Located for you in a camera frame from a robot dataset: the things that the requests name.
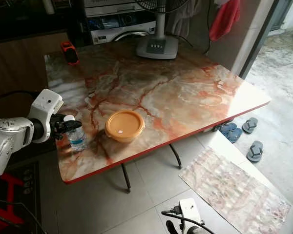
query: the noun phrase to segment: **fan pole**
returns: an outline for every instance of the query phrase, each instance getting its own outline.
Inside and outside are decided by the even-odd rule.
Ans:
[[[165,13],[156,14],[155,37],[156,39],[165,38]]]

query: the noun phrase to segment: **bottle label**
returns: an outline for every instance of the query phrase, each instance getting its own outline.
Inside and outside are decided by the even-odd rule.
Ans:
[[[80,138],[79,140],[70,140],[70,143],[73,145],[77,145],[77,144],[82,143],[84,140],[85,140],[85,136],[83,135],[83,137]]]

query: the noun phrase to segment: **washing machine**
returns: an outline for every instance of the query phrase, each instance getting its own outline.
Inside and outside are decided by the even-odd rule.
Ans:
[[[86,24],[93,44],[155,33],[155,15],[143,10],[135,2],[84,0],[84,6]]]

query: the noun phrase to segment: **orange plastic container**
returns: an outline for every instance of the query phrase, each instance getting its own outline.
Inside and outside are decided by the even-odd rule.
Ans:
[[[105,123],[105,133],[119,142],[132,142],[145,127],[140,114],[131,110],[115,112]]]

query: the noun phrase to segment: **hanging towel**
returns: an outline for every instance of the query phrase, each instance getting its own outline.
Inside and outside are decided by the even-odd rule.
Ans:
[[[222,5],[209,30],[209,39],[216,41],[230,32],[232,25],[240,18],[240,0],[230,0]]]
[[[200,12],[201,2],[202,0],[188,0],[177,11],[170,13],[166,32],[186,38],[189,35],[190,17]]]

